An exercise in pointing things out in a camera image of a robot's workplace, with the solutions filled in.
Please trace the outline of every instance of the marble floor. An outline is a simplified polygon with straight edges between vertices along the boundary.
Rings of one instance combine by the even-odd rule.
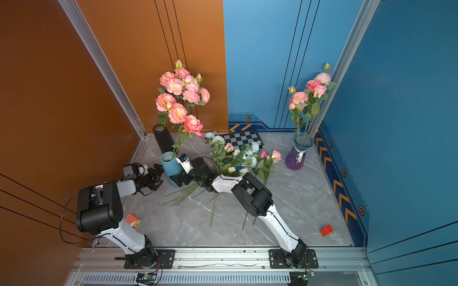
[[[277,150],[283,157],[272,168],[267,187],[290,229],[309,246],[353,244],[315,149],[306,153],[301,170],[291,171],[284,159],[292,148],[293,134],[260,133],[260,136],[267,153]],[[210,145],[204,144],[203,137],[198,136],[188,138],[180,149],[180,153],[190,158],[208,156],[209,152]],[[160,164],[160,156],[159,147],[152,138],[141,163]],[[190,196],[179,206],[161,205],[175,197],[165,195],[178,190],[170,186],[165,174],[162,179],[164,183],[156,192],[148,196],[128,196],[123,204],[125,216],[132,212],[141,219],[136,230],[147,235],[154,246],[278,245],[268,227],[261,220],[253,225],[254,218],[250,215],[242,230],[246,212],[232,194],[223,193],[215,199],[212,227],[213,202],[209,200],[214,193],[204,192],[196,198]],[[328,224],[334,232],[323,237],[319,231]]]

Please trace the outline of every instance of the chessboard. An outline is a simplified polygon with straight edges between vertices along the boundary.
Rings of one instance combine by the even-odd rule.
[[[235,149],[240,149],[242,145],[250,145],[254,141],[261,140],[258,132],[254,129],[244,131],[231,132],[221,135],[226,143],[231,143]],[[262,143],[259,144],[259,149],[262,149]]]

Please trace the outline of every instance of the red cube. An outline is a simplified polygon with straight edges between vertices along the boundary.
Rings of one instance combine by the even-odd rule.
[[[330,225],[327,225],[320,230],[320,233],[322,236],[325,237],[326,235],[332,233],[333,231],[334,231],[333,228]]]

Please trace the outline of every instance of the blue vase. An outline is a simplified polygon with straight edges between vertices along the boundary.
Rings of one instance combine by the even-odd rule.
[[[176,155],[172,151],[165,152],[161,156],[161,163],[162,167],[164,168],[165,176],[169,180],[170,185],[174,188],[179,188],[178,185],[170,179],[170,176],[178,175],[181,173],[181,171],[183,171],[180,163],[178,163],[175,158]]]

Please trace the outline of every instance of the black mounting plate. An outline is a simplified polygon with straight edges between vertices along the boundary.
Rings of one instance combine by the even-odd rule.
[[[318,259],[316,259],[316,253],[313,249],[306,249],[303,255],[303,258],[304,258],[304,261],[307,262],[307,267],[309,269],[318,268]],[[281,249],[270,249],[269,250],[269,259],[270,259],[270,268],[272,269],[292,268],[286,264],[286,255],[284,254],[284,251]]]
[[[173,261],[175,259],[175,249],[155,249],[158,253],[159,258],[161,259],[162,269],[172,269]],[[127,260],[124,263],[124,269],[144,269],[138,265],[131,265],[127,263]]]

